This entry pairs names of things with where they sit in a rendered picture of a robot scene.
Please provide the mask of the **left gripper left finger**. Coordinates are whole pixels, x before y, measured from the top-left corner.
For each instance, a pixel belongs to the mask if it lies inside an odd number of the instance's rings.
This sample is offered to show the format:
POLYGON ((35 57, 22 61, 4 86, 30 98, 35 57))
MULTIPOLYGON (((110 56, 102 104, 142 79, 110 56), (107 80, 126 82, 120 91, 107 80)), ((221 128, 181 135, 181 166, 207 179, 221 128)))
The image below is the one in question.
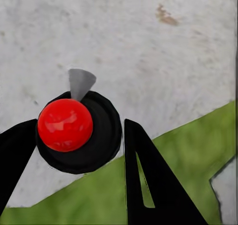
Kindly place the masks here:
POLYGON ((0 134, 0 216, 37 146, 37 121, 18 123, 0 134))

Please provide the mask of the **pesticide atomizer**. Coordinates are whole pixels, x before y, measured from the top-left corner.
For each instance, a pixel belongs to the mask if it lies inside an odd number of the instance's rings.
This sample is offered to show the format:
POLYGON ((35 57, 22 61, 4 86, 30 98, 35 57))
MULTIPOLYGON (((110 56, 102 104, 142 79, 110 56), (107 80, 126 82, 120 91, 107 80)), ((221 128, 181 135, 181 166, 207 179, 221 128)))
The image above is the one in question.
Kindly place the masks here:
POLYGON ((111 163, 124 138, 113 104, 90 88, 96 76, 69 69, 70 91, 50 101, 35 126, 40 155, 55 169, 69 174, 94 172, 111 163))

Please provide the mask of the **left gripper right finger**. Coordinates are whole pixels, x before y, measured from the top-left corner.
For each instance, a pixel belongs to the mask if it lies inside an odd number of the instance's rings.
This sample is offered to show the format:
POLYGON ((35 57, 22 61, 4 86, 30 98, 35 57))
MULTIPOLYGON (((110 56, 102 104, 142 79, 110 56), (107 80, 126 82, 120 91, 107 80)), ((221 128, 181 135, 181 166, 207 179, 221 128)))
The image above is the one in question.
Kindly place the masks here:
POLYGON ((124 122, 128 225, 208 225, 142 126, 124 122), (138 154, 154 209, 143 204, 138 154))

